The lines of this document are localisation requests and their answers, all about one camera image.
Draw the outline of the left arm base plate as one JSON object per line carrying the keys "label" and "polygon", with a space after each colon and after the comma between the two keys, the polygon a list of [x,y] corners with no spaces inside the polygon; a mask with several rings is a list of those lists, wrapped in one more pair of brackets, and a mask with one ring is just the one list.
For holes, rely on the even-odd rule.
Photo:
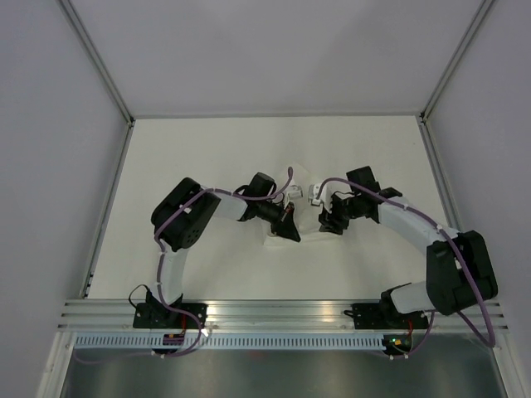
{"label": "left arm base plate", "polygon": [[[205,303],[181,303],[180,309],[195,316],[203,327],[207,319]],[[133,328],[137,329],[190,329],[197,330],[198,325],[189,315],[169,311],[160,302],[139,303],[136,306]]]}

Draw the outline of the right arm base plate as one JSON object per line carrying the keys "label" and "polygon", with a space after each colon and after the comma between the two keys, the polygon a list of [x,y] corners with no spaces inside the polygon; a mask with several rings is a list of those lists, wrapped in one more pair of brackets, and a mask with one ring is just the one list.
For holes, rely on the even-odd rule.
{"label": "right arm base plate", "polygon": [[409,314],[383,311],[379,303],[353,303],[343,313],[353,320],[356,330],[426,330],[429,320],[421,312]]}

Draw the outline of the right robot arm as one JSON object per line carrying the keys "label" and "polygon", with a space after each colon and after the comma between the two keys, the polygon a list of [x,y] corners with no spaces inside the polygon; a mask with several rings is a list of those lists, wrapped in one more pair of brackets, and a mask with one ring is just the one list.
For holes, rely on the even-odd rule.
{"label": "right robot arm", "polygon": [[329,191],[329,179],[309,189],[309,203],[323,208],[320,231],[342,235],[350,221],[370,219],[398,233],[426,259],[423,281],[382,293],[378,316],[384,325],[396,328],[409,313],[420,311],[449,316],[498,295],[489,251],[479,232],[443,226],[396,188],[381,187],[370,167],[352,170],[341,181],[350,187],[346,197]]}

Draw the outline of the white cloth napkin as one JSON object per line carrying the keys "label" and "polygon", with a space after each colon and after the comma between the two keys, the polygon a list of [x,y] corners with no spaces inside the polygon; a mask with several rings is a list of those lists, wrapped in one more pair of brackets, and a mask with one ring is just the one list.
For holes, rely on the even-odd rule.
{"label": "white cloth napkin", "polygon": [[336,235],[319,232],[320,223],[318,216],[323,210],[321,206],[315,207],[308,203],[308,189],[311,184],[323,181],[321,177],[315,176],[298,163],[291,163],[293,168],[293,178],[290,185],[300,185],[304,190],[304,198],[295,204],[294,220],[298,232],[300,233],[301,242],[294,242],[270,232],[269,226],[262,228],[264,235],[264,247],[267,248],[291,248],[296,245],[310,244],[326,240],[335,240]]}

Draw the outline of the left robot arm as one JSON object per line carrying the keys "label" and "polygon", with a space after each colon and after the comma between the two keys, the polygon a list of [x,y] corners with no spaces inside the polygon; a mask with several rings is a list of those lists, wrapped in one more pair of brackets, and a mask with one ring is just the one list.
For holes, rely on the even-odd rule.
{"label": "left robot arm", "polygon": [[212,218],[237,222],[258,218],[270,224],[272,235],[301,241],[295,225],[295,204],[285,199],[292,178],[293,168],[289,167],[285,184],[278,187],[272,177],[258,172],[249,183],[228,191],[204,187],[185,177],[156,206],[151,215],[153,238],[160,249],[154,294],[158,302],[152,311],[156,323],[162,328],[179,323],[188,253]]}

